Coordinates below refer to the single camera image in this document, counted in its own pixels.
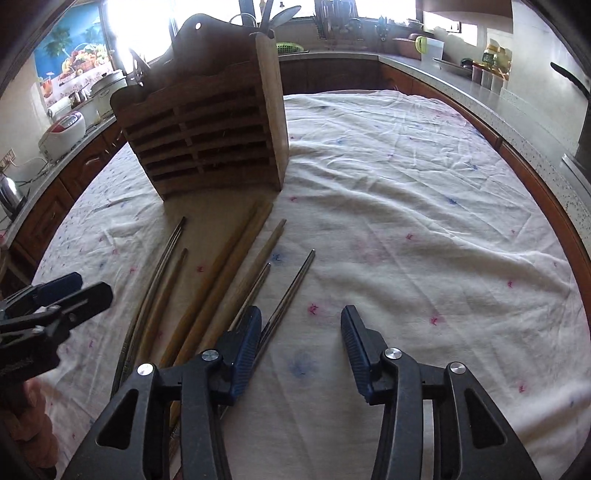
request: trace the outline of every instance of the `green basket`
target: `green basket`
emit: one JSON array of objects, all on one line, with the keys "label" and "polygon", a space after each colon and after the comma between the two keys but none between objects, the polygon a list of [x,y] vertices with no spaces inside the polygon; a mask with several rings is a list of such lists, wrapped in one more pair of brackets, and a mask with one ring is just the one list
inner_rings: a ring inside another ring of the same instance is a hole
[{"label": "green basket", "polygon": [[290,42],[279,42],[277,44],[277,53],[279,55],[288,55],[290,53],[301,53],[304,51],[304,47],[297,43]]}]

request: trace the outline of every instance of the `plate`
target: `plate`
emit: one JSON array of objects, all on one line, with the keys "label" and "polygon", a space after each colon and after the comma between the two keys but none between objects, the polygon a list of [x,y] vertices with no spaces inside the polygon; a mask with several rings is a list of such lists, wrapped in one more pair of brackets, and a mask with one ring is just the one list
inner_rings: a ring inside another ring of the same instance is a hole
[{"label": "plate", "polygon": [[460,75],[462,77],[472,78],[472,71],[469,69],[465,69],[464,67],[460,67],[459,65],[456,65],[455,63],[451,63],[449,61],[437,59],[433,60],[436,61],[441,67],[441,69],[445,70],[446,72],[453,73],[455,75]]}]

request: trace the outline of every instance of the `rice cooker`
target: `rice cooker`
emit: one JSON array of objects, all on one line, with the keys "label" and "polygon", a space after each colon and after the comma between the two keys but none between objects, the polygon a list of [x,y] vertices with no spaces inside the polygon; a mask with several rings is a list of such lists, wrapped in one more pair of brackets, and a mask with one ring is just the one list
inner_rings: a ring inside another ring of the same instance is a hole
[{"label": "rice cooker", "polygon": [[119,89],[127,87],[127,80],[121,70],[103,76],[90,88],[90,96],[96,102],[99,116],[104,118],[113,114],[111,96]]},{"label": "rice cooker", "polygon": [[67,154],[86,133],[84,116],[72,111],[47,129],[39,140],[39,150],[47,161],[55,163]]}]

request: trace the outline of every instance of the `kitchen counter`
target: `kitchen counter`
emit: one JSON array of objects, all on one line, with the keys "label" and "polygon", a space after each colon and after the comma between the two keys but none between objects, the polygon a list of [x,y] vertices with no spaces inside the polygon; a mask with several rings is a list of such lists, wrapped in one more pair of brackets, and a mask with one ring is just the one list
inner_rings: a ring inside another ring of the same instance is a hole
[{"label": "kitchen counter", "polygon": [[308,59],[375,60],[394,67],[455,100],[505,138],[534,168],[554,193],[591,252],[591,194],[563,157],[573,152],[551,132],[513,104],[470,79],[446,72],[438,65],[395,55],[351,51],[312,51],[283,55],[281,62]]},{"label": "kitchen counter", "polygon": [[48,173],[43,177],[42,182],[38,185],[36,190],[33,192],[29,192],[29,198],[25,203],[24,207],[18,214],[18,216],[14,219],[14,221],[9,225],[8,229],[2,236],[2,240],[0,242],[0,248],[8,249],[14,242],[14,239],[17,237],[17,233],[22,227],[23,222],[31,213],[31,210],[35,206],[37,200],[43,195],[43,193],[47,190],[49,185],[57,178],[57,176],[63,171],[64,168],[72,161],[74,158],[80,153],[84,148],[92,142],[96,137],[98,137],[106,128],[110,127],[115,123],[116,119],[114,115],[103,120],[99,123],[96,127],[94,127],[89,133],[87,133],[82,140],[74,147],[68,154],[66,154],[56,165],[49,168]]}]

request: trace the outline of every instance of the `wooden utensil holder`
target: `wooden utensil holder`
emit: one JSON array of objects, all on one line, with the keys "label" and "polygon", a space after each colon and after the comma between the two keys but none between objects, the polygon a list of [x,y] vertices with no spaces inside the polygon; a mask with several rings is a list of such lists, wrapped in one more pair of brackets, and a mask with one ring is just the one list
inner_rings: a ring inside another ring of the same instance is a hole
[{"label": "wooden utensil holder", "polygon": [[[113,94],[117,121],[162,198],[245,184],[281,190],[289,145],[277,46],[260,32],[246,41],[250,58],[217,74],[186,77],[185,65],[156,91],[130,86]],[[222,54],[209,52],[218,61]]]}]

